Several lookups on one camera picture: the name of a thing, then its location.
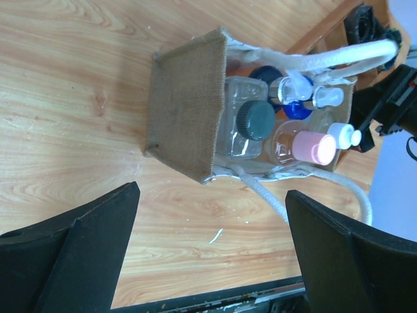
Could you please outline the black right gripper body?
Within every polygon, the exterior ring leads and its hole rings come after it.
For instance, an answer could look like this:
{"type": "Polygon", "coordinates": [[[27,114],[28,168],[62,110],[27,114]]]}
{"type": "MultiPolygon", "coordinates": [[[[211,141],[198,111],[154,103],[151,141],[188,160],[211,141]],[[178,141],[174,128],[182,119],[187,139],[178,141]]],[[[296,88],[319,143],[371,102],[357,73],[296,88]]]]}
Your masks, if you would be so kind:
{"type": "Polygon", "coordinates": [[[377,132],[388,136],[401,130],[416,135],[416,69],[397,67],[375,85],[380,92],[375,120],[377,132]]]}

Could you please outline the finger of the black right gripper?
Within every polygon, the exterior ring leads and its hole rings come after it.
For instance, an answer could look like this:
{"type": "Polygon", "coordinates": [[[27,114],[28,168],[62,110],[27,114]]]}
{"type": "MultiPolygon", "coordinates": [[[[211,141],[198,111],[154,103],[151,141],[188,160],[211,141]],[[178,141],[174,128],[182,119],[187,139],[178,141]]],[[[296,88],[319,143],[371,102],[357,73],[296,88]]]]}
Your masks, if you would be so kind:
{"type": "Polygon", "coordinates": [[[375,117],[378,112],[377,101],[379,100],[380,94],[376,90],[375,85],[373,85],[355,91],[352,95],[351,125],[362,133],[362,140],[356,148],[361,153],[366,153],[375,146],[370,126],[372,121],[376,121],[375,117]]]}

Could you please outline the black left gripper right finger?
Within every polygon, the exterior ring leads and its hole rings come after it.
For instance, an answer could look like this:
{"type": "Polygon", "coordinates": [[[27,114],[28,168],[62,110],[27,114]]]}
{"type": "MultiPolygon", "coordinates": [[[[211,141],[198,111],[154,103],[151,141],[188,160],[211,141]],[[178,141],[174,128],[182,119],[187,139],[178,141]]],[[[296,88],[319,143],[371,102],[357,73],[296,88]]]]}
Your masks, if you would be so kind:
{"type": "Polygon", "coordinates": [[[312,312],[416,311],[416,242],[297,190],[285,206],[312,312]]]}

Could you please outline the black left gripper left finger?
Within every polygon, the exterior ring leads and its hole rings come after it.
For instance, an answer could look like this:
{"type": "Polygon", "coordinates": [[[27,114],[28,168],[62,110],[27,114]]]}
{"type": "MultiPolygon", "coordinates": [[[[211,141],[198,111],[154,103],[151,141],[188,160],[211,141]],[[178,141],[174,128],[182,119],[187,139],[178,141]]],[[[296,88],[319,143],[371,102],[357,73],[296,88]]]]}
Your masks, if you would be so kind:
{"type": "Polygon", "coordinates": [[[1,235],[2,312],[109,312],[139,204],[126,183],[1,235]]]}

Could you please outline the clear bottle white cap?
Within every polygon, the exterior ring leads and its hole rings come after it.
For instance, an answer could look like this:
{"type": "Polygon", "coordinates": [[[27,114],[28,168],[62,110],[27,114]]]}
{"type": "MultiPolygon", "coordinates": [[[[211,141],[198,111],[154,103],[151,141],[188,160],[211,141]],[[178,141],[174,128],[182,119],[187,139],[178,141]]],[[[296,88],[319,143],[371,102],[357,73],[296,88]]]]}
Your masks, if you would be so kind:
{"type": "Polygon", "coordinates": [[[349,123],[339,122],[332,112],[312,114],[308,129],[312,132],[329,134],[336,141],[336,148],[347,150],[356,147],[362,140],[362,133],[349,123]]]}

